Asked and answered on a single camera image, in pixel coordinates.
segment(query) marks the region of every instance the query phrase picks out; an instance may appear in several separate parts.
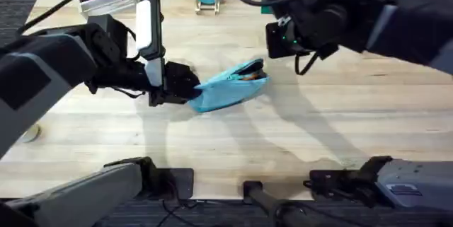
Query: black mount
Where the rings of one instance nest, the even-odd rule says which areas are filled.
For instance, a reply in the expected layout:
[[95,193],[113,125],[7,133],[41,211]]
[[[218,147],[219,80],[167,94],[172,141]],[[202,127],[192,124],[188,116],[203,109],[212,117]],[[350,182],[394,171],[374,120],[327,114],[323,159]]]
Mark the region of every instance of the black mount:
[[393,207],[376,186],[378,172],[390,161],[390,156],[375,156],[359,170],[312,170],[310,181],[304,185],[311,189],[315,200],[347,199],[370,208],[378,204]]
[[193,195],[193,169],[157,168],[150,157],[130,158],[105,164],[104,167],[134,163],[142,171],[142,191],[148,199],[189,199]]

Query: wooden table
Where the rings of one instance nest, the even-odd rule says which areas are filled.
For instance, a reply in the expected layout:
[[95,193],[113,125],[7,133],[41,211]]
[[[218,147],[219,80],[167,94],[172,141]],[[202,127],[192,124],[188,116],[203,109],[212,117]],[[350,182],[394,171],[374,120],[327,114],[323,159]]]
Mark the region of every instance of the wooden table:
[[[30,17],[58,1],[37,0]],[[194,198],[217,199],[240,198],[244,180],[262,180],[277,197],[309,199],[302,181],[310,170],[359,168],[370,156],[453,160],[451,76],[344,49],[296,76],[294,58],[266,57],[264,27],[274,18],[259,8],[226,0],[218,16],[196,16],[193,0],[161,3],[168,60],[195,67],[204,81],[265,58],[271,81],[262,94],[201,115],[187,105],[148,107],[145,97],[110,89],[91,95],[79,86],[40,120],[37,141],[3,157],[0,197],[40,192],[136,156],[193,168]],[[134,11],[115,17],[134,29]],[[70,3],[34,29],[84,22]]]

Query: gray carpet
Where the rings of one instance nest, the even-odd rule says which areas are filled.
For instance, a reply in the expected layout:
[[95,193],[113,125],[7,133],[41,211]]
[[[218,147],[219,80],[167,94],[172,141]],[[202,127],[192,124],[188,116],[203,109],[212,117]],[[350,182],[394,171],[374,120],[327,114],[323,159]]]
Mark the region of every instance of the gray carpet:
[[[35,0],[0,0],[0,46],[14,39],[13,33],[25,22]],[[337,216],[355,219],[370,226],[435,226],[439,221],[453,221],[453,215],[428,209],[366,209],[363,206],[341,202],[309,202],[319,209]],[[252,206],[203,204],[193,210],[181,209],[180,216],[197,226],[269,226],[263,212]],[[160,202],[135,201],[120,205],[109,217],[98,223],[102,227],[155,226],[166,215]],[[316,218],[322,216],[309,212]],[[170,218],[165,226],[184,226]]]

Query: black bracket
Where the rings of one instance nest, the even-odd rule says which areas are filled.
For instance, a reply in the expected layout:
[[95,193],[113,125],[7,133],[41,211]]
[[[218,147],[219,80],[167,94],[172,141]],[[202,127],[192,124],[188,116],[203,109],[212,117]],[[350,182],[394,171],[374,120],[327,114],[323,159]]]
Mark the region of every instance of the black bracket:
[[142,191],[138,197],[148,199],[189,199],[193,195],[192,168],[156,168],[150,157],[129,158],[104,167],[134,163],[142,171]]

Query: gray robot arm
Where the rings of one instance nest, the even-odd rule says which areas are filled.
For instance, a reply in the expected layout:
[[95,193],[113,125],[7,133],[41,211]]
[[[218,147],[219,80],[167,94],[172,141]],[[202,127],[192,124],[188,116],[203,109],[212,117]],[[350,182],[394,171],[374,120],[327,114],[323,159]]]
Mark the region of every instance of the gray robot arm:
[[80,37],[24,37],[0,54],[0,157],[96,64]]

